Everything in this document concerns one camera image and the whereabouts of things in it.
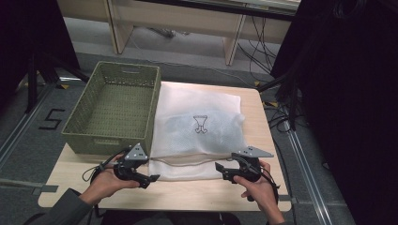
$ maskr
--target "green plastic basket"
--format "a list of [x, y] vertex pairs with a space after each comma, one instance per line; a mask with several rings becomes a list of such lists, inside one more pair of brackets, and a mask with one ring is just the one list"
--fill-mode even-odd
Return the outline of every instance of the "green plastic basket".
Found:
[[62, 135], [76, 154], [140, 143], [149, 156], [160, 88], [159, 67], [98, 62]]

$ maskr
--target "wooden table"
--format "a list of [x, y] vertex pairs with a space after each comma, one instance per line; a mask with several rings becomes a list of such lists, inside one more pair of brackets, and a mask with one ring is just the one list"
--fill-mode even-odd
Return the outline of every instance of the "wooden table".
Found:
[[[252, 146], [272, 153], [275, 157], [263, 158], [271, 166], [271, 173], [277, 185], [280, 185], [280, 196], [287, 196], [287, 189], [268, 122], [259, 94], [254, 89], [235, 88], [169, 82], [175, 87], [208, 90], [241, 97], [241, 112], [245, 115], [243, 133], [246, 142]], [[52, 207], [61, 195], [74, 188], [83, 192], [88, 183], [82, 174], [89, 168], [99, 165], [106, 156], [76, 155], [66, 144], [46, 185], [58, 186], [56, 192], [41, 193], [38, 204]], [[147, 166], [141, 166], [140, 173], [147, 174]], [[192, 210], [192, 211], [258, 211], [255, 202], [240, 198], [245, 190], [240, 185], [233, 185], [222, 179], [198, 180], [184, 182], [157, 181], [147, 189], [123, 189], [114, 196], [104, 199], [99, 207], [108, 209], [130, 210]], [[288, 211], [291, 203], [288, 198], [279, 202], [282, 211]]]

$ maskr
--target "white cloth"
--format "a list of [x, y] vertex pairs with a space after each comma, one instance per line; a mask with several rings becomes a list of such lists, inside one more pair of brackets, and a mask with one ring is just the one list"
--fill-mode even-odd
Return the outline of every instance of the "white cloth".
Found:
[[149, 173], [160, 180], [221, 178], [214, 162], [247, 147], [243, 121], [240, 97], [163, 84]]

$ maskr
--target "basket handle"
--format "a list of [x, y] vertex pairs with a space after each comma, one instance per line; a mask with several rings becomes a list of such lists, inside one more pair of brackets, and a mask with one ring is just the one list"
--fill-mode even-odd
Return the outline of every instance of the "basket handle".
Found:
[[95, 144], [120, 145], [119, 139], [94, 138], [93, 142]]

